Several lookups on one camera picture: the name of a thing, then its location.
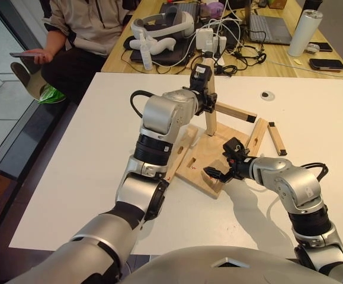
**sticker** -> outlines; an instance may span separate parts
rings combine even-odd
[[[306,195],[308,197],[312,197],[313,196],[313,191],[311,190],[311,188],[306,188],[305,191],[306,191]]]
[[[302,62],[300,62],[300,60],[299,60],[299,59],[294,59],[294,61],[295,61],[295,63],[296,63],[296,64],[298,64],[298,65],[303,65],[303,63],[302,63]]]
[[[201,67],[201,66],[197,66],[196,67],[196,72],[199,72],[199,73],[204,73],[206,71],[205,68]]]

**power adapter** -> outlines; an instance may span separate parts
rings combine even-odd
[[[199,28],[196,30],[196,49],[206,49],[207,42],[213,42],[212,28]]]

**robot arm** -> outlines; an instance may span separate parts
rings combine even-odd
[[[212,167],[206,167],[204,171],[222,182],[232,178],[253,179],[277,193],[292,223],[298,242],[295,254],[300,263],[343,283],[343,244],[328,218],[316,176],[286,159],[248,157],[243,144],[236,138],[229,140],[223,148],[229,172],[224,175]]]
[[[217,95],[207,90],[211,75],[208,66],[197,64],[188,89],[149,98],[134,155],[129,157],[117,189],[115,207],[96,216],[43,263],[10,283],[119,281],[142,225],[156,218],[162,208],[168,187],[163,177],[179,129],[194,115],[214,110]]]

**black pants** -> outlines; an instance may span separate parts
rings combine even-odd
[[[105,61],[105,57],[74,47],[60,51],[50,63],[44,64],[41,74],[48,84],[79,105],[92,78]]]

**person's hand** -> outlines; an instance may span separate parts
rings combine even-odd
[[[34,56],[35,64],[45,64],[53,60],[53,55],[45,49],[31,49],[25,51],[25,53],[40,53],[40,55]]]

